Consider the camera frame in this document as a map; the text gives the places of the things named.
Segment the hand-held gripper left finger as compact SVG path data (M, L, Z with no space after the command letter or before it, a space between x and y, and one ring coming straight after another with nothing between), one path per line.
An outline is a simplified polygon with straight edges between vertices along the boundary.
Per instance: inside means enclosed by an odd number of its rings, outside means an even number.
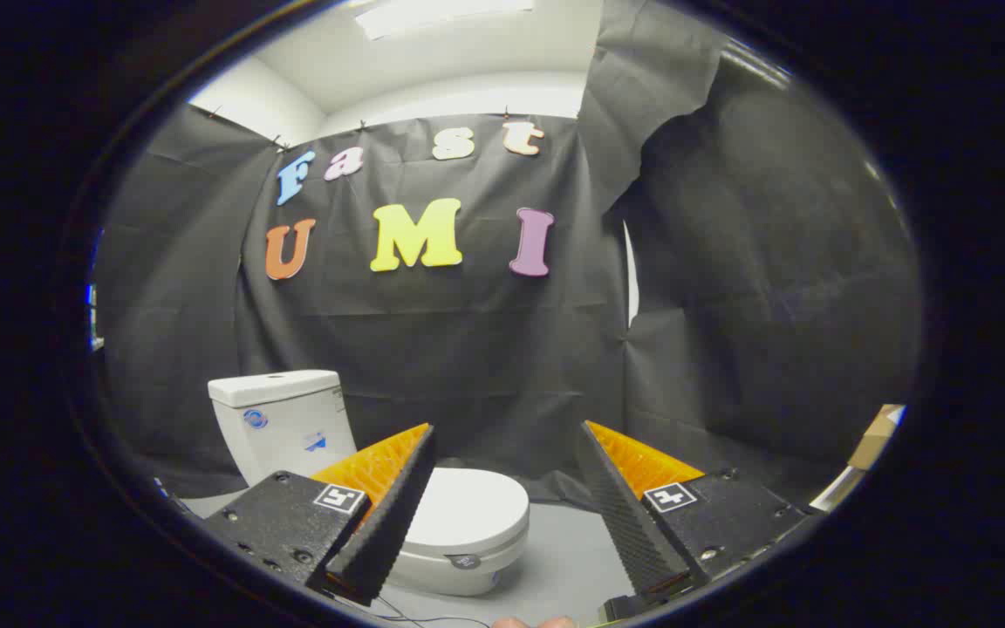
M421 424L312 476L276 470L204 525L268 572L369 605L406 543L435 462L434 426Z

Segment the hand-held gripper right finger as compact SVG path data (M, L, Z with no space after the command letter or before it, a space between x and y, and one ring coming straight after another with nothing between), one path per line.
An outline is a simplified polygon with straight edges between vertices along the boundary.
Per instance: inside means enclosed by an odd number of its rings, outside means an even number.
M590 420L576 460L635 595L648 603L747 567L815 514L741 470L706 473Z

